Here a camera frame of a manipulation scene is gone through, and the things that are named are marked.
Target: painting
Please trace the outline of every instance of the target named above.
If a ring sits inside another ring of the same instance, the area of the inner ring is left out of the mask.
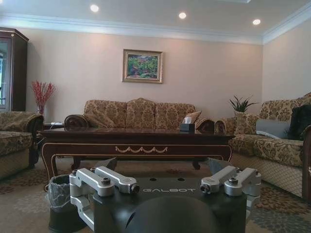
[[[163,52],[124,50],[123,82],[162,83]]]

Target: wall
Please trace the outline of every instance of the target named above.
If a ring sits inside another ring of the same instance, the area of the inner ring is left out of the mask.
[[[262,99],[294,99],[311,92],[311,20],[263,47]]]
[[[35,111],[32,80],[57,87],[47,105],[47,121],[82,113],[90,99],[192,103],[211,118],[233,116],[228,103],[233,95],[261,101],[262,46],[20,30],[30,38],[27,110]],[[164,84],[122,83],[123,49],[163,51]]]

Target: carpet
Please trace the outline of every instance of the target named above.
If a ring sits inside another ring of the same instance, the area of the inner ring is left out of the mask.
[[[82,161],[81,167],[92,167],[97,161]],[[70,173],[72,159],[57,159],[60,174]],[[194,170],[191,162],[118,161],[117,172],[133,177],[206,177],[205,163]],[[49,204],[43,191],[47,180],[40,160],[34,169],[25,170],[0,181],[0,232],[48,233]],[[79,233],[92,232],[84,228]],[[309,233],[311,206],[281,189],[262,184],[261,200],[254,208],[247,233]]]

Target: sofa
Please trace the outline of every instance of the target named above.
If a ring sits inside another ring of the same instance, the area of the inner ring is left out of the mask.
[[[192,104],[156,103],[139,98],[129,102],[88,100],[82,115],[70,115],[65,119],[65,128],[131,128],[131,129],[179,129],[187,114],[195,113]],[[214,133],[214,121],[198,117],[195,128]]]
[[[259,118],[290,121],[293,108],[304,104],[311,104],[310,94],[295,100],[267,101],[258,116],[236,114],[234,118],[217,120],[215,132],[235,135],[229,142],[234,151],[234,166],[255,168],[264,181],[311,200],[311,126],[305,129],[304,141],[256,135]],[[245,122],[243,125],[240,121],[237,125],[240,116]]]
[[[0,113],[0,179],[35,166],[38,161],[36,132],[42,126],[41,114]]]

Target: wooden cabinet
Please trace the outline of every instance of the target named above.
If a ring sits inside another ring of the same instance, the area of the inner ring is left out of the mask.
[[[28,38],[0,28],[0,112],[25,111]]]

